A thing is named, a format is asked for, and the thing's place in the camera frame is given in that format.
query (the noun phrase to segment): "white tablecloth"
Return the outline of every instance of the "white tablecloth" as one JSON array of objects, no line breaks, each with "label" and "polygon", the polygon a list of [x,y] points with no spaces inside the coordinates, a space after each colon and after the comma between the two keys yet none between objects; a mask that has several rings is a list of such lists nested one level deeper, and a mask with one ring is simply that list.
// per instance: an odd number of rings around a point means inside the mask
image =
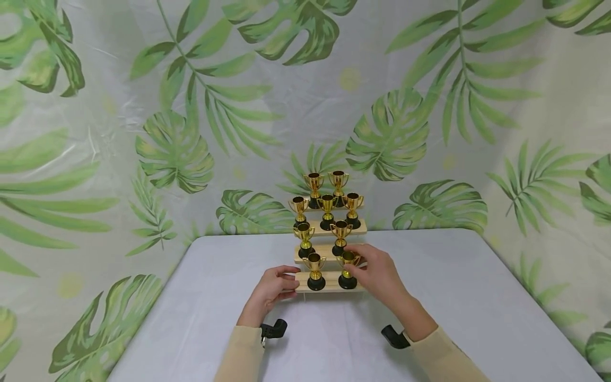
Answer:
[{"label": "white tablecloth", "polygon": [[[393,256],[408,290],[493,382],[600,382],[476,233],[370,232],[366,241]],[[196,240],[110,382],[211,381],[262,272],[292,264],[295,245],[292,235]],[[402,327],[367,293],[306,296],[268,317],[288,329],[268,341],[262,381],[427,381],[408,349],[380,335]]]}]

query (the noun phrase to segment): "backdrop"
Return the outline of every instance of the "backdrop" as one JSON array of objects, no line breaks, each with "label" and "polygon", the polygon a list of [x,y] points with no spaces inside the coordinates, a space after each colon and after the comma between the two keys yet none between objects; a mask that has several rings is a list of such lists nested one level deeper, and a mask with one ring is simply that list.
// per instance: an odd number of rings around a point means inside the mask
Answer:
[{"label": "backdrop", "polygon": [[0,20],[0,381],[104,381],[196,237],[289,232],[302,175],[336,169],[370,229],[481,234],[611,381],[611,1]]}]

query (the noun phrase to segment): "wooden plank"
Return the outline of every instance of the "wooden plank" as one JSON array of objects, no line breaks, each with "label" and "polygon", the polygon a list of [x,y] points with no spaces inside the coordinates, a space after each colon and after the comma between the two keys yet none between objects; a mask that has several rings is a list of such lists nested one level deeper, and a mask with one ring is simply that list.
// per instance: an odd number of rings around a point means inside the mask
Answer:
[{"label": "wooden plank", "polygon": [[309,271],[299,272],[295,274],[295,279],[299,281],[299,287],[295,290],[297,293],[339,293],[339,292],[364,292],[365,289],[356,284],[354,289],[344,289],[338,283],[338,278],[341,271],[323,271],[323,277],[326,285],[321,290],[312,290],[307,286],[307,280],[310,277]]}]

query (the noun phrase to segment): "black mount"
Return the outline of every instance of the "black mount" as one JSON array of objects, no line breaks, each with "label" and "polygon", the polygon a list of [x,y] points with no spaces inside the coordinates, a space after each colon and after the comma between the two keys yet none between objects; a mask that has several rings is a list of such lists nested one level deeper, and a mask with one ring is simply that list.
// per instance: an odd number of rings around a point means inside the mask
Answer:
[{"label": "black mount", "polygon": [[390,344],[390,346],[395,349],[405,349],[409,347],[409,341],[405,338],[404,335],[399,334],[395,331],[395,328],[392,325],[387,325],[382,329],[382,335],[386,338],[386,341]]},{"label": "black mount", "polygon": [[261,324],[261,338],[282,338],[287,327],[287,322],[281,318],[276,320],[274,326]]}]

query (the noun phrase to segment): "gold trophy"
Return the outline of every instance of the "gold trophy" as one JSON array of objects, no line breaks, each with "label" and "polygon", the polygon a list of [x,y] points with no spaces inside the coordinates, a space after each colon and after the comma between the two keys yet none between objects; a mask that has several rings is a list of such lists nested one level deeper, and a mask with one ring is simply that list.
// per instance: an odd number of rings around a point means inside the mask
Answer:
[{"label": "gold trophy", "polygon": [[327,282],[324,280],[323,274],[320,271],[323,269],[324,264],[327,262],[326,257],[320,257],[317,253],[311,253],[306,259],[304,264],[310,269],[310,277],[307,280],[308,288],[312,290],[321,290],[324,288]]},{"label": "gold trophy", "polygon": [[[346,264],[352,264],[357,266],[360,262],[360,255],[355,254],[351,251],[344,251],[341,256],[336,257],[337,262],[343,267]],[[337,279],[337,282],[344,289],[354,289],[356,288],[357,281],[350,272],[342,269],[342,274]]]},{"label": "gold trophy", "polygon": [[348,209],[346,214],[346,222],[352,225],[352,229],[358,229],[360,227],[359,214],[356,213],[356,209],[363,204],[363,195],[357,193],[348,193],[343,198],[344,204]]},{"label": "gold trophy", "polygon": [[320,198],[318,190],[323,186],[324,178],[317,172],[311,172],[308,175],[304,175],[304,179],[306,185],[312,190],[308,207],[312,210],[317,210],[320,208],[318,205],[318,198]]},{"label": "gold trophy", "polygon": [[307,210],[307,202],[303,197],[301,196],[294,197],[292,200],[288,201],[288,206],[291,207],[293,212],[297,214],[297,216],[295,217],[295,224],[293,224],[293,227],[297,227],[301,223],[307,223],[306,217],[304,215],[304,212]]},{"label": "gold trophy", "polygon": [[301,239],[301,244],[299,245],[299,257],[304,259],[308,257],[309,254],[314,253],[314,247],[310,242],[312,236],[314,236],[314,227],[310,227],[308,223],[300,223],[297,227],[293,227],[293,232],[295,236]]},{"label": "gold trophy", "polygon": [[322,195],[319,199],[317,199],[317,201],[319,207],[322,208],[324,211],[323,220],[320,221],[320,227],[325,231],[330,231],[331,224],[335,223],[331,211],[333,210],[333,206],[337,202],[337,196],[325,194]]},{"label": "gold trophy", "polygon": [[343,248],[347,244],[346,236],[348,236],[350,232],[352,232],[352,226],[346,223],[346,221],[344,220],[338,220],[335,222],[335,224],[331,224],[331,232],[333,233],[333,235],[335,235],[335,237],[337,237],[337,240],[335,241],[335,245],[333,246],[333,249],[331,249],[331,252],[333,252],[333,255],[335,256],[341,256],[344,252]]},{"label": "gold trophy", "polygon": [[333,196],[337,196],[337,201],[335,202],[335,207],[343,207],[343,191],[342,188],[348,183],[348,177],[350,175],[346,174],[343,171],[337,170],[329,173],[329,180],[333,187],[335,187],[335,191],[333,191]]}]

